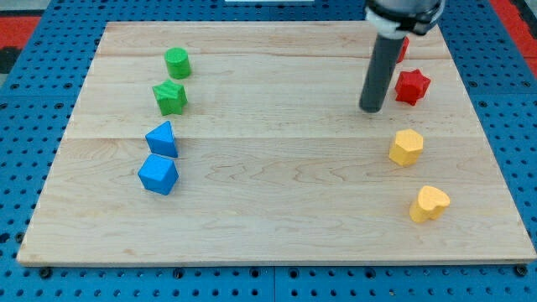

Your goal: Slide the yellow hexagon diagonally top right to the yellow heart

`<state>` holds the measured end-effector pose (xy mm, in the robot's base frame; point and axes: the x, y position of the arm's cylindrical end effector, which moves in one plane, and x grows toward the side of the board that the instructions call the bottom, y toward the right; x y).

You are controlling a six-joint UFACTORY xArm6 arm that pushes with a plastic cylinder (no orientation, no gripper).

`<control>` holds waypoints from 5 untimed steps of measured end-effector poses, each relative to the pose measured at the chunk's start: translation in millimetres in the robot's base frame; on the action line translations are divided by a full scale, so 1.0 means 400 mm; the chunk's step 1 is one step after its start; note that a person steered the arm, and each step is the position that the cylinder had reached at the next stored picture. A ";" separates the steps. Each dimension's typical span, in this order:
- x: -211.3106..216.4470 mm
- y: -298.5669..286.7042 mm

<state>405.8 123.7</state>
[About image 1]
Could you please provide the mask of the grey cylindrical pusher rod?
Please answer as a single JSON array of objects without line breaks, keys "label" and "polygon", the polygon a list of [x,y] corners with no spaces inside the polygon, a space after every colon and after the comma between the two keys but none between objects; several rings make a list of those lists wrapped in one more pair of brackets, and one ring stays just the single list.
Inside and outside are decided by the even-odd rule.
[{"label": "grey cylindrical pusher rod", "polygon": [[376,113],[382,109],[403,44],[404,38],[377,35],[358,103],[364,112]]}]

